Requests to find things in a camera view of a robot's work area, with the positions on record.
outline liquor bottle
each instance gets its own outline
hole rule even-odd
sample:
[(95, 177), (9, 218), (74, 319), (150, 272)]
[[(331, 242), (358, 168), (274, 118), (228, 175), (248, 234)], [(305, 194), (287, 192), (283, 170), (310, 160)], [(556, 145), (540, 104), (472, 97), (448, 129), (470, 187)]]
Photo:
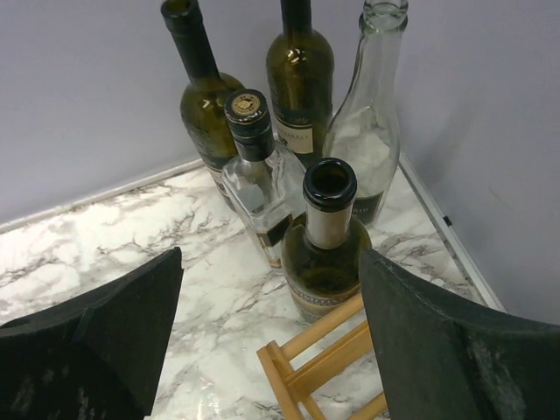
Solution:
[(360, 254), (371, 241), (352, 216), (356, 188), (350, 165), (334, 157), (319, 160), (305, 174), (307, 211), (284, 234), (282, 265), (296, 307), (309, 322), (360, 290)]
[(333, 50), (312, 28), (311, 0), (282, 0), (282, 20), (266, 58), (275, 124), (307, 168), (321, 158), (333, 115)]
[(181, 119), (214, 183), (231, 207), (221, 183), (221, 169), (237, 154), (224, 116), (224, 102), (243, 85), (220, 73), (208, 42), (197, 0), (167, 0), (161, 5), (190, 84), (180, 103)]
[(274, 141), (263, 94), (242, 89), (225, 107), (239, 155), (221, 177), (255, 246), (275, 272), (282, 272), (280, 244), (290, 222), (305, 210), (305, 168), (283, 144)]
[(407, 0), (364, 3), (352, 83), (325, 140), (324, 156), (347, 161), (356, 174), (353, 213), (364, 225), (379, 214), (399, 160), (393, 85), (407, 9)]

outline dark green bottle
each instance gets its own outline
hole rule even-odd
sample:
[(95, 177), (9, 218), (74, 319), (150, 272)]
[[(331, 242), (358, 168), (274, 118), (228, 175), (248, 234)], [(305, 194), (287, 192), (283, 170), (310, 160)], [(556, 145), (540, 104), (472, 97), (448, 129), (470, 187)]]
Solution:
[(197, 0), (167, 0), (161, 6), (161, 14), (191, 82), (180, 104), (183, 124), (231, 207), (221, 183), (221, 168), (237, 155), (237, 149), (223, 108), (226, 99), (243, 85), (218, 71)]
[(361, 251), (368, 231), (352, 216), (357, 181), (349, 164), (326, 157), (307, 170), (307, 211), (283, 236), (282, 268), (303, 318), (316, 321), (360, 291)]
[(266, 58), (275, 125), (308, 168), (321, 158), (333, 113), (333, 50), (312, 28), (311, 0), (282, 0), (282, 20)]

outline white marble surface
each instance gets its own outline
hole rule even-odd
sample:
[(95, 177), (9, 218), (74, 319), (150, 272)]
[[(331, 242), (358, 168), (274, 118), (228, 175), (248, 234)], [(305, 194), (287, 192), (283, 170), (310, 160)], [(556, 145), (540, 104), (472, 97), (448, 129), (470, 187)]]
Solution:
[[(480, 302), (400, 172), (370, 234), (376, 249), (407, 270)], [(283, 344), (303, 326), (284, 278), (269, 272), (203, 169), (0, 235), (0, 324), (173, 246), (182, 248), (185, 275), (151, 418), (283, 418), (256, 350)], [(380, 391), (370, 354), (314, 397), (327, 418), (341, 419)]]

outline wooden wine rack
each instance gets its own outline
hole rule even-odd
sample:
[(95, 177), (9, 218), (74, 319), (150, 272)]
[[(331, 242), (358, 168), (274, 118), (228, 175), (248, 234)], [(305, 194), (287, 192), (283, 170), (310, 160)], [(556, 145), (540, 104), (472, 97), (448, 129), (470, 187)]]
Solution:
[[(271, 341), (256, 352), (287, 420), (304, 420), (304, 415), (298, 407), (299, 403), (305, 406), (314, 420), (326, 420), (317, 402), (312, 398), (312, 393), (373, 350), (368, 322), (362, 322), (299, 369), (294, 369), (290, 361), (348, 321), (363, 307), (361, 294), (358, 294), (283, 346)], [(348, 420), (372, 420), (386, 409), (385, 394), (381, 392), (353, 413)]]

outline bottle mouth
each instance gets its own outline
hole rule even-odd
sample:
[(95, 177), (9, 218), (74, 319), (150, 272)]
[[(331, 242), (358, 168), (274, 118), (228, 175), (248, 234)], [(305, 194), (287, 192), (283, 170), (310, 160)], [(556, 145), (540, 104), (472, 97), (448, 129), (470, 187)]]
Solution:
[(305, 200), (318, 210), (334, 213), (350, 206), (358, 182), (353, 169), (336, 157), (325, 157), (312, 164), (304, 177)]
[(404, 31), (408, 23), (408, 0), (366, 0), (360, 28), (375, 32)]
[(171, 26), (170, 30), (202, 23), (198, 0), (165, 0), (161, 5), (161, 14)]

